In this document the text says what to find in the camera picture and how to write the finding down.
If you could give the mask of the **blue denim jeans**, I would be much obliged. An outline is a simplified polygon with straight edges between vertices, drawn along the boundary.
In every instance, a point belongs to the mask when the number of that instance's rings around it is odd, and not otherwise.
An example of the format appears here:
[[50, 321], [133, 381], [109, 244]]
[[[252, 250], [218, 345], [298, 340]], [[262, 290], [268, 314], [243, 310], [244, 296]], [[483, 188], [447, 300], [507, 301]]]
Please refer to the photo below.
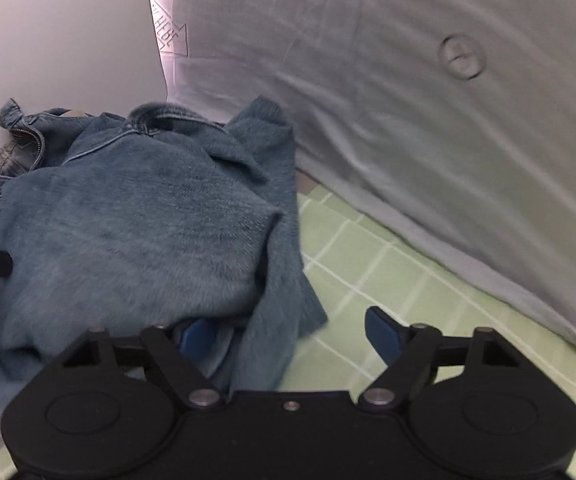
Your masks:
[[327, 316], [303, 271], [295, 147], [258, 98], [225, 124], [151, 103], [127, 117], [0, 110], [0, 416], [81, 333], [211, 318], [201, 372], [279, 385]]

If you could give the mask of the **green grid cutting mat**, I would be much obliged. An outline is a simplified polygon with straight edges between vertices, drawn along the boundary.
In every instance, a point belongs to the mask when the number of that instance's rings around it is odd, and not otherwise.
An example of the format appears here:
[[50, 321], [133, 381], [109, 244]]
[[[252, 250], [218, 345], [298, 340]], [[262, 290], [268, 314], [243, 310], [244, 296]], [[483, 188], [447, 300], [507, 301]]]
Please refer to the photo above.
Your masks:
[[[327, 324], [297, 345], [286, 374], [292, 387], [357, 390], [381, 371], [361, 334], [370, 306], [404, 322], [431, 322], [466, 334], [489, 324], [553, 378], [576, 401], [576, 347], [522, 310], [467, 284], [402, 238], [324, 188], [299, 197], [302, 272], [312, 284]], [[46, 273], [33, 273], [18, 292], [0, 278], [0, 349], [30, 347], [52, 356], [85, 328], [101, 323], [113, 333], [192, 313], [226, 321], [241, 312], [222, 278], [187, 255], [148, 252], [129, 270], [103, 262], [99, 245], [74, 257], [44, 249]], [[576, 477], [576, 456], [572, 462]]]

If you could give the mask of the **grey printed backdrop cloth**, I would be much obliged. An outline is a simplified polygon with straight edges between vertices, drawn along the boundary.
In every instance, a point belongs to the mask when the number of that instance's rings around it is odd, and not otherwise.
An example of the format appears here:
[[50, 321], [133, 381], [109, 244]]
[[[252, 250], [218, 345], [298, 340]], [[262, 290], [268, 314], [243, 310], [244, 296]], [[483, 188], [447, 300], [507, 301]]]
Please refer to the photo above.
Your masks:
[[151, 1], [171, 101], [276, 101], [304, 172], [576, 345], [576, 0]]

